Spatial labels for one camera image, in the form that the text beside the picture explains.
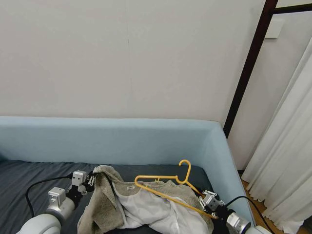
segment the dark wooden frame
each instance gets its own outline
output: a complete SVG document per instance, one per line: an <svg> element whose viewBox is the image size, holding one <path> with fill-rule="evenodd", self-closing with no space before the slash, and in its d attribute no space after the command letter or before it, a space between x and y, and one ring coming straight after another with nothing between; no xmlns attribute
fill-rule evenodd
<svg viewBox="0 0 312 234"><path fill-rule="evenodd" d="M223 131L228 138L232 125L234 123L239 105L243 99L249 78L253 72L255 62L259 55L265 34L269 28L272 16L274 14L284 14L293 12L312 11L312 3L288 7L276 7L278 0L266 0L259 19L257 29L255 31L253 41L251 43L243 71L240 75L239 82L226 118Z"/></svg>

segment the white curtain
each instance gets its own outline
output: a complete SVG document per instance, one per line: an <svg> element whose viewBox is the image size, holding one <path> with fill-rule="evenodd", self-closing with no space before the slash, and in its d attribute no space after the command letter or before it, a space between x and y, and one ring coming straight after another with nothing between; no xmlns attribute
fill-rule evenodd
<svg viewBox="0 0 312 234"><path fill-rule="evenodd" d="M285 233L312 215L312 39L242 179Z"/></svg>

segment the bed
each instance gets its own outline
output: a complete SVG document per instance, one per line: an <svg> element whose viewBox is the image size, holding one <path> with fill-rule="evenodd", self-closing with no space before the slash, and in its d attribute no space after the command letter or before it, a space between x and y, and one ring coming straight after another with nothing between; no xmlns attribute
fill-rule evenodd
<svg viewBox="0 0 312 234"><path fill-rule="evenodd" d="M223 131L217 122L177 119L84 119L0 117L1 233L15 233L30 216L24 198L29 185L42 179L113 165L125 181L138 174L178 175L192 163L190 182L213 189L225 201L245 195ZM69 180L37 185L30 192L35 214L47 207L47 191L68 187ZM91 194L62 227L76 233ZM254 223L248 203L231 208ZM157 233L148 227L111 233Z"/></svg>

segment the yellow clothes hanger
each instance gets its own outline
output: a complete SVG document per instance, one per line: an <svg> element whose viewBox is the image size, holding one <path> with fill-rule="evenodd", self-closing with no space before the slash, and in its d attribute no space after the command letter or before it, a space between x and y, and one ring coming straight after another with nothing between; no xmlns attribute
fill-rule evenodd
<svg viewBox="0 0 312 234"><path fill-rule="evenodd" d="M138 186L138 187L140 187L140 188L142 188L142 189L145 189L145 190L147 190L147 191L149 191L149 192L151 192L151 193L153 193L153 194L156 194L156 195L158 195L158 196L160 196L160 197L163 197L163 198L166 198L166 199L168 199L168 200L174 201L174 202L176 202L176 203L178 203L178 204L180 204L180 205L182 205L182 206L185 206L185 207L188 207L188 208L190 208L190 209L192 209L192 210L194 210L194 211L197 211L197 212L200 213L200 214L206 215L206 216L208 216L208 217L210 217L210 218L213 218L213 219L217 219L217 217L214 217L214 216L212 216L211 214L208 214L208 213L206 213L206 212L204 212L204 211L202 211L202 210L200 210L200 209L197 209L197 208L195 208L195 207L193 207L193 206L190 206L189 204L187 204L187 203L185 203L185 202L182 202L182 201L180 201L180 200L177 200L177 199L175 199L175 198L172 198L172 197L170 197L170 196L168 196L168 195L166 195L166 194L163 194L163 193L161 193L161 192L158 192L158 191L156 191L156 190L154 190L154 189L151 189L151 188L149 188L149 187L147 187L147 186L144 186L144 185L142 185L142 184L139 184L138 181L137 181L137 180L140 179L140 178L144 178L144 179L157 179L157 180L159 180L159 179L175 179L175 180L177 181L177 183L179 183L179 184L187 184L187 185L190 186L194 191L196 191L200 196L204 197L204 195L203 195L202 193L200 193L200 192L188 181L189 176L190 176L190 172L191 172L191 163L189 162L189 160L183 159L183 160L181 160L181 161L179 162L179 166L181 166L183 162L186 162L186 163L189 165L189 168L188 168L188 170L187 170L186 177L185 177L185 180L184 180L184 181L179 180L179 178L178 178L177 175L138 175L138 176L135 178L135 185Z"/></svg>

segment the dark gray bed sheet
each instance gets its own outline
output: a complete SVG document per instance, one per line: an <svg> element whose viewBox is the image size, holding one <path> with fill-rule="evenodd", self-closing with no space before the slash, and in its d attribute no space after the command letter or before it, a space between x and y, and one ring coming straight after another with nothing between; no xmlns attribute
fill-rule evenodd
<svg viewBox="0 0 312 234"><path fill-rule="evenodd" d="M2 234L15 234L22 225L31 218L25 192L27 188L43 179L66 176L70 172L82 170L89 173L98 164L87 163L44 163L44 162L24 162L24 161L2 161L0 162L0 232ZM112 165L122 176L124 181L134 181L137 175L178 175L183 180L187 166L177 165ZM189 181L196 187L212 191L211 184L200 167L193 166ZM49 181L39 184L29 193L33 204L35 215L44 213L48 206L47 192L54 186L68 188L69 179ZM77 223L84 208L88 205L92 193L82 198L78 208L62 226L62 234L77 233ZM156 234L158 232L148 226L137 229L115 229L109 233L114 234Z"/></svg>

